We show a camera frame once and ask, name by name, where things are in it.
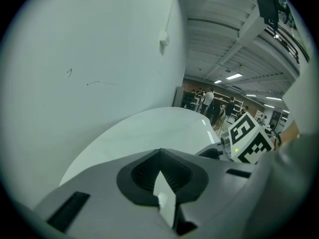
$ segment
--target person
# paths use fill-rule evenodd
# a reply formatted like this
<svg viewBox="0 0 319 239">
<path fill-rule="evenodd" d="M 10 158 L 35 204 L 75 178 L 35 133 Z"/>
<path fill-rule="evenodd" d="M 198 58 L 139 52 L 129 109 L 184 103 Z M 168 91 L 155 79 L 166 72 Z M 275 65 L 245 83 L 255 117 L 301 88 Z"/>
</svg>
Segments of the person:
<svg viewBox="0 0 319 239">
<path fill-rule="evenodd" d="M 201 93 L 201 92 L 202 92 L 202 88 L 199 88 L 199 89 L 196 91 L 195 97 L 197 97 L 197 95 L 198 95 L 199 93 Z"/>
<path fill-rule="evenodd" d="M 209 89 L 209 91 L 203 96 L 205 99 L 203 101 L 203 104 L 201 105 L 201 110 L 200 110 L 201 114 L 204 114 L 206 108 L 210 106 L 210 103 L 213 101 L 214 99 L 213 92 L 214 92 L 213 89 Z"/>
<path fill-rule="evenodd" d="M 211 121 L 210 124 L 212 127 L 216 124 L 219 118 L 220 108 L 221 102 L 218 99 L 214 99 L 208 107 L 207 113 L 209 114 L 209 118 Z"/>
<path fill-rule="evenodd" d="M 267 119 L 267 116 L 265 115 L 265 116 L 264 116 L 264 118 L 263 118 L 263 119 L 261 119 L 261 122 L 260 122 L 260 124 L 261 124 L 261 125 L 264 125 L 264 124 L 266 124 L 266 123 L 265 123 L 265 120 L 266 120 L 266 119 Z"/>
<path fill-rule="evenodd" d="M 191 103 L 193 102 L 193 100 L 194 100 L 194 96 L 192 96 L 192 94 L 190 94 L 189 92 L 184 92 L 181 107 L 190 110 Z"/>
<path fill-rule="evenodd" d="M 241 109 L 240 114 L 245 114 L 246 112 L 248 112 L 248 110 L 249 110 L 249 107 L 248 107 L 248 106 L 245 106 L 245 107 L 243 107 L 243 108 Z"/>
<path fill-rule="evenodd" d="M 299 134 L 300 134 L 300 131 L 297 127 L 295 120 L 293 120 L 293 122 L 285 131 L 278 133 L 281 144 L 299 138 Z M 273 145 L 275 146 L 275 150 L 278 150 L 280 145 L 277 139 L 272 139 L 272 142 L 273 142 Z"/>
<path fill-rule="evenodd" d="M 195 96 L 197 98 L 202 98 L 205 95 L 205 90 L 201 90 L 200 92 L 198 92 Z"/>
<path fill-rule="evenodd" d="M 265 133 L 270 135 L 270 136 L 273 136 L 274 135 L 274 124 L 271 124 L 270 126 L 268 126 L 268 128 L 265 128 Z"/>
<path fill-rule="evenodd" d="M 213 126 L 213 130 L 215 132 L 217 132 L 219 130 L 219 128 L 221 127 L 221 125 L 223 124 L 223 121 L 226 118 L 226 112 L 225 112 L 225 107 L 222 105 L 219 115 L 217 117 L 217 121 L 212 121 L 212 126 Z"/>
<path fill-rule="evenodd" d="M 257 122 L 260 124 L 260 121 L 263 119 L 263 115 L 261 114 L 260 117 L 257 117 Z"/>
<path fill-rule="evenodd" d="M 226 116 L 228 117 L 233 113 L 233 110 L 235 107 L 234 100 L 235 100 L 234 97 L 230 97 L 230 101 L 225 109 Z"/>
</svg>

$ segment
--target white tag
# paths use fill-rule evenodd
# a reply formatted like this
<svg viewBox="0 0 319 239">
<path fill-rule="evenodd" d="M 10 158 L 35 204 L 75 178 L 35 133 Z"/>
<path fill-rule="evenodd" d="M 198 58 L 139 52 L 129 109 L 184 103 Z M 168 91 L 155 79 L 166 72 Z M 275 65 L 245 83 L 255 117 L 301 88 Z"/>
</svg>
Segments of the white tag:
<svg viewBox="0 0 319 239">
<path fill-rule="evenodd" d="M 156 178 L 153 195 L 159 198 L 159 213 L 170 228 L 173 227 L 176 195 L 170 188 L 162 172 Z"/>
</svg>

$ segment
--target fluorescent light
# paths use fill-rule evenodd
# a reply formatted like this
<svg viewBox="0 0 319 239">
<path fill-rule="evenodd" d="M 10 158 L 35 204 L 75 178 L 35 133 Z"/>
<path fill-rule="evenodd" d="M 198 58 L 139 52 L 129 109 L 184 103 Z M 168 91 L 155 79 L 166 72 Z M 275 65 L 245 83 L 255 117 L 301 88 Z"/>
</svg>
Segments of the fluorescent light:
<svg viewBox="0 0 319 239">
<path fill-rule="evenodd" d="M 275 108 L 275 107 L 273 107 L 273 106 L 269 106 L 269 105 L 264 105 L 264 106 L 267 106 L 267 107 L 270 107 L 270 108 Z"/>
<path fill-rule="evenodd" d="M 266 97 L 266 98 L 268 98 L 268 99 L 273 99 L 273 100 L 279 100 L 279 101 L 282 101 L 282 99 L 281 99 L 281 98 L 272 98 L 272 97 Z"/>
<path fill-rule="evenodd" d="M 209 136 L 209 139 L 210 139 L 211 143 L 214 144 L 215 142 L 214 142 L 213 136 L 211 135 L 211 132 L 207 131 L 207 133 L 208 133 L 208 136 Z"/>
<path fill-rule="evenodd" d="M 235 78 L 241 77 L 241 76 L 243 76 L 243 75 L 242 75 L 242 74 L 235 74 L 235 75 L 230 76 L 230 77 L 228 77 L 228 78 L 226 78 L 226 79 L 227 79 L 227 80 L 232 80 L 232 79 L 235 79 Z"/>
</svg>

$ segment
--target ceiling light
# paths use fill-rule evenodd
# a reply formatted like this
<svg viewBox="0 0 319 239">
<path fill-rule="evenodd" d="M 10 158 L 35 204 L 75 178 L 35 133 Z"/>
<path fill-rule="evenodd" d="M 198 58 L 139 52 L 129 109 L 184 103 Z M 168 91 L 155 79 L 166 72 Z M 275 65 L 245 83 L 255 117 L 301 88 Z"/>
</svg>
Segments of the ceiling light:
<svg viewBox="0 0 319 239">
<path fill-rule="evenodd" d="M 275 108 L 275 107 L 273 107 L 273 106 L 269 106 L 269 105 L 264 105 L 264 106 L 267 106 L 267 107 L 270 107 L 270 108 Z"/>
<path fill-rule="evenodd" d="M 226 79 L 227 79 L 227 80 L 232 80 L 232 79 L 235 79 L 235 78 L 241 77 L 241 76 L 243 76 L 243 75 L 242 75 L 242 74 L 235 74 L 235 75 L 230 76 L 230 77 L 228 77 L 228 78 L 226 78 Z"/>
<path fill-rule="evenodd" d="M 281 98 L 272 98 L 272 97 L 266 97 L 266 98 L 268 98 L 268 99 L 273 99 L 273 100 L 279 100 L 279 101 L 282 101 L 282 99 L 281 99 Z"/>
</svg>

